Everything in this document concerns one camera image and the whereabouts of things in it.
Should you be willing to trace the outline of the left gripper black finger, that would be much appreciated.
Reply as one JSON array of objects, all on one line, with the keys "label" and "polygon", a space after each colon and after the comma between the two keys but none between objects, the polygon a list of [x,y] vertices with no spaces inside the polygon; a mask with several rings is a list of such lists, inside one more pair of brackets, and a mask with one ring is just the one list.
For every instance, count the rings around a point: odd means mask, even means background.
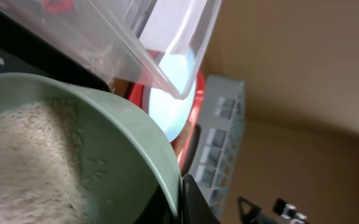
[{"label": "left gripper black finger", "polygon": [[220,224],[190,174],[182,180],[183,224]]}]

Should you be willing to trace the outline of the green bowl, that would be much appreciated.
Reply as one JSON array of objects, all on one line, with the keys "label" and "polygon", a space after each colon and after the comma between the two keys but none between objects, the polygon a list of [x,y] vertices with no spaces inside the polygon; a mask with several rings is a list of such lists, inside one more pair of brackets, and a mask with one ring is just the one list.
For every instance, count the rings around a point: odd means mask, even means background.
[{"label": "green bowl", "polygon": [[107,93],[27,73],[0,74],[0,112],[73,100],[88,223],[180,223],[180,171],[165,134],[140,108]]}]

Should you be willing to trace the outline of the red strawberry cake wrapper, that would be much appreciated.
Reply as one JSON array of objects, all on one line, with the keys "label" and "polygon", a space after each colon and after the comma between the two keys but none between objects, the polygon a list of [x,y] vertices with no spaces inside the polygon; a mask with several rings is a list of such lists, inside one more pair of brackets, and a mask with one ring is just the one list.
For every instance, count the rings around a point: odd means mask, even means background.
[{"label": "red strawberry cake wrapper", "polygon": [[74,0],[41,0],[43,10],[47,13],[63,13],[71,11],[75,6]]}]

